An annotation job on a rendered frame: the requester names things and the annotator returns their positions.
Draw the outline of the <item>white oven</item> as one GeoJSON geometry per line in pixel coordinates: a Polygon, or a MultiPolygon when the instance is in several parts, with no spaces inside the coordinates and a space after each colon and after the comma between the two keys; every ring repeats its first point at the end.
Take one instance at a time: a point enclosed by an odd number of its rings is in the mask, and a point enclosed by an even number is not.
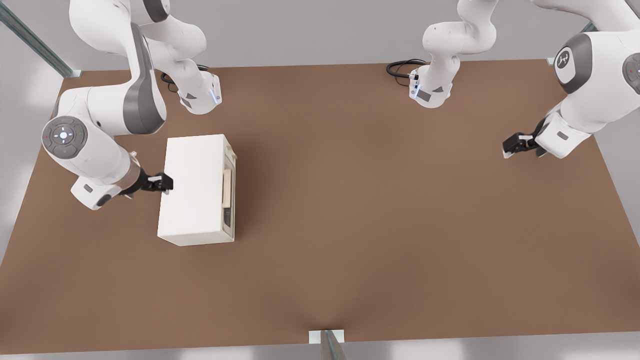
{"type": "Polygon", "coordinates": [[[167,139],[164,170],[173,189],[160,199],[160,239],[180,247],[234,241],[222,230],[221,135],[167,139]]]}

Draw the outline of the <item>white oven door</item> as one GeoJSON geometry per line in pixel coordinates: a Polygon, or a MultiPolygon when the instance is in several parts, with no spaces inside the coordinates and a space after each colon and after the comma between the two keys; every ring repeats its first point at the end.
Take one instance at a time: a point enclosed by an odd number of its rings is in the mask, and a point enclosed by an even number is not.
{"type": "Polygon", "coordinates": [[[236,196],[236,154],[233,151],[231,144],[227,141],[226,137],[221,135],[221,177],[222,177],[222,191],[221,191],[221,228],[222,230],[234,240],[235,231],[235,196],[236,196]],[[231,208],[222,207],[223,198],[223,171],[225,169],[232,170],[232,193],[231,193],[231,208]]]}

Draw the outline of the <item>silver frame post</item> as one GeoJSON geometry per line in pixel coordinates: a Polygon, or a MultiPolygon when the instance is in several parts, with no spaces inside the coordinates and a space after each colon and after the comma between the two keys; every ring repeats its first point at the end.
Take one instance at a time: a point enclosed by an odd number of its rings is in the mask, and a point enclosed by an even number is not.
{"type": "Polygon", "coordinates": [[[348,360],[342,344],[345,342],[343,329],[323,329],[308,331],[308,343],[320,344],[320,360],[348,360]]]}
{"type": "Polygon", "coordinates": [[[79,78],[82,71],[72,69],[48,45],[45,44],[7,5],[0,0],[0,22],[32,49],[52,69],[65,79],[79,78]]]}

